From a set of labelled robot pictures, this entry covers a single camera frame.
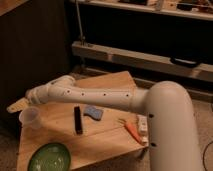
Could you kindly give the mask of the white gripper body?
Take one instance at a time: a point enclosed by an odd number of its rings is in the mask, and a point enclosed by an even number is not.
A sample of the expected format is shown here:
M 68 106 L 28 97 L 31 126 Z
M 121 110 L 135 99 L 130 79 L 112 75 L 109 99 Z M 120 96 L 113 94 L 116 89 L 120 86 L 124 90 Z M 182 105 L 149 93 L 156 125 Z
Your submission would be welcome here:
M 48 101 L 48 88 L 38 86 L 26 92 L 26 98 L 31 104 L 44 104 Z

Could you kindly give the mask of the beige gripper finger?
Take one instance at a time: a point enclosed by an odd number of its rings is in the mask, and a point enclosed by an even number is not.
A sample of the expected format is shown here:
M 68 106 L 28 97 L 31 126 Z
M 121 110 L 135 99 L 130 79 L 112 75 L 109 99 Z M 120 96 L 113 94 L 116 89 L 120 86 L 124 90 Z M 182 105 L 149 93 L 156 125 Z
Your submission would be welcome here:
M 21 98 L 18 101 L 16 101 L 15 103 L 11 104 L 7 108 L 7 111 L 9 113 L 15 113 L 15 112 L 24 110 L 28 106 L 29 106 L 29 101 L 26 98 Z

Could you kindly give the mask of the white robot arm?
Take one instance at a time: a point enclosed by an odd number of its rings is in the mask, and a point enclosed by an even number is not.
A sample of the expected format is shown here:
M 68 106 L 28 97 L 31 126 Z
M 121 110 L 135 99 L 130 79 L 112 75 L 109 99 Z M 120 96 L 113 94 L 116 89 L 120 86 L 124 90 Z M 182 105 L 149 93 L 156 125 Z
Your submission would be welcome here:
M 81 103 L 148 117 L 151 171 L 203 171 L 192 100 L 173 81 L 149 89 L 82 88 L 69 75 L 28 90 L 7 111 L 15 113 L 47 102 Z

